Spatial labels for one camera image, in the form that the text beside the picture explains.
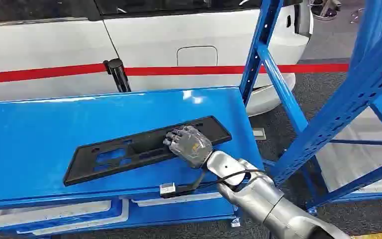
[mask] floor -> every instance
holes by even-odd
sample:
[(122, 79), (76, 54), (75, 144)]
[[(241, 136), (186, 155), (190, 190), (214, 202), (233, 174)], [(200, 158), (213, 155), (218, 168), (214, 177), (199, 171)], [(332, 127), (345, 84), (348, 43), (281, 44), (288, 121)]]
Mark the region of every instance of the floor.
[[(342, 11), (330, 22), (315, 21), (314, 35), (301, 63), (348, 62), (358, 24), (350, 24), (351, 12), (362, 7), (361, 0), (343, 0)], [(308, 119), (312, 118), (328, 97), (345, 79), (344, 73), (299, 74), (294, 95)], [(263, 127), (267, 140), (259, 141), (261, 155), (276, 160), (295, 137), (281, 106), (250, 118), (253, 127)], [(303, 177), (296, 173), (283, 186), (288, 199), (303, 206), (309, 198)], [(382, 200), (327, 204), (318, 208), (319, 217), (356, 236), (382, 232)], [(242, 226), (231, 228), (229, 221), (203, 222), (162, 227), (96, 231), (62, 235), (62, 239), (267, 239), (268, 231), (249, 218)]]

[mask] black cable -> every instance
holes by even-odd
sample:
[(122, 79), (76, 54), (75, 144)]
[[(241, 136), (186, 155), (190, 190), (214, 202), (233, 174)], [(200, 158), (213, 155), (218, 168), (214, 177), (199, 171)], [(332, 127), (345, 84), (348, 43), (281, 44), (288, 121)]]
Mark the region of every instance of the black cable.
[(242, 171), (239, 171), (239, 172), (236, 172), (236, 173), (229, 174), (228, 176), (224, 176), (223, 178), (219, 178), (219, 179), (217, 179), (214, 182), (211, 182), (211, 183), (208, 183), (208, 184), (204, 184), (204, 185), (200, 185), (200, 186), (197, 187), (197, 189), (213, 186), (215, 184), (224, 182), (226, 179), (228, 179), (230, 177), (233, 177), (233, 176), (236, 176), (236, 175), (239, 175), (239, 174), (242, 174), (242, 173), (253, 173), (253, 172), (264, 173), (264, 171), (262, 171), (260, 169), (246, 169), (246, 170), (242, 170)]

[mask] perforated upright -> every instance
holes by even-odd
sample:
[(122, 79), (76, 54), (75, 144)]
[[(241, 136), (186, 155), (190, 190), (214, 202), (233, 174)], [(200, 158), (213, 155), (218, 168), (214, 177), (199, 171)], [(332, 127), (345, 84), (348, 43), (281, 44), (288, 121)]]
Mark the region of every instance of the perforated upright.
[[(268, 28), (272, 27), (269, 19), (276, 13), (275, 6), (278, 4), (280, 5), (281, 1), (263, 1), (264, 18), (261, 17), (254, 33), (241, 83), (241, 92), (246, 103), (245, 95), (249, 94), (248, 88), (243, 87), (242, 84), (254, 82), (257, 76), (255, 72), (258, 72), (261, 64), (264, 64), (290, 122), (298, 134), (278, 162), (271, 166), (274, 181), (280, 185), (382, 95), (382, 1), (366, 1), (366, 11), (360, 24), (348, 77), (310, 123), (307, 122), (292, 92), (284, 83), (267, 49), (269, 41), (267, 32), (269, 32)], [(382, 144), (380, 141), (358, 143)], [(315, 198), (308, 206), (315, 207), (333, 201), (380, 179), (382, 179), (382, 167), (333, 192)]]

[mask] robotic hand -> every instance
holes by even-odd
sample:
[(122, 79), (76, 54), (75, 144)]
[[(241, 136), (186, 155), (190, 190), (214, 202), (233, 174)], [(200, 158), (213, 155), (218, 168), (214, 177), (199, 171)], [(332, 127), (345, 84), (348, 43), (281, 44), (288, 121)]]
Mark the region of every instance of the robotic hand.
[[(273, 180), (244, 159), (236, 160), (222, 151), (213, 151), (210, 140), (192, 126), (175, 129), (163, 141), (192, 168), (206, 167), (220, 178), (221, 195), (266, 226), (277, 239), (349, 239), (332, 224), (297, 207), (275, 187)], [(245, 174), (250, 179), (239, 187)]]

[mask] blue steel beam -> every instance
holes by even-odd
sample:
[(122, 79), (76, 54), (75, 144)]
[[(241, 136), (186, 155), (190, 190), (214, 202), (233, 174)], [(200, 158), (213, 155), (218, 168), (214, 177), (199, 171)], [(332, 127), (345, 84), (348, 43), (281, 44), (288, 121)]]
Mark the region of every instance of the blue steel beam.
[(382, 94), (382, 38), (362, 59), (272, 169), (283, 183)]
[(332, 139), (331, 143), (350, 143), (350, 144), (366, 144), (366, 145), (382, 145), (380, 140), (347, 140), (347, 139)]
[(332, 191), (322, 197), (314, 199), (312, 202), (307, 203), (307, 208), (319, 207), (328, 202), (337, 200), (340, 197), (343, 197), (349, 193), (352, 193), (362, 187), (365, 187), (369, 184), (377, 182), (381, 179), (382, 179), (382, 167), (376, 170), (373, 170), (372, 172), (367, 173), (366, 175), (360, 178), (355, 179), (354, 181), (336, 189), (335, 191)]
[(366, 0), (365, 14), (361, 19), (360, 31), (352, 53), (350, 71), (382, 37), (382, 0)]
[(266, 46), (269, 45), (283, 1), (284, 0), (263, 0), (261, 3), (260, 14), (251, 42), (250, 52), (248, 53), (244, 73), (242, 74), (241, 83), (239, 85), (239, 90), (241, 91), (245, 106), (250, 99), (251, 92), (253, 91), (261, 67), (261, 59), (257, 55), (257, 46), (259, 43)]
[(292, 123), (293, 128), (295, 129), (296, 134), (301, 133), (305, 127), (307, 127), (308, 122), (299, 107), (298, 102), (293, 96), (292, 91), (290, 91), (287, 87), (286, 82), (267, 47), (262, 43), (259, 44), (257, 47), (257, 53), (262, 59), (267, 74), (275, 86), (276, 92), (282, 101), (282, 105), (290, 119), (290, 122)]

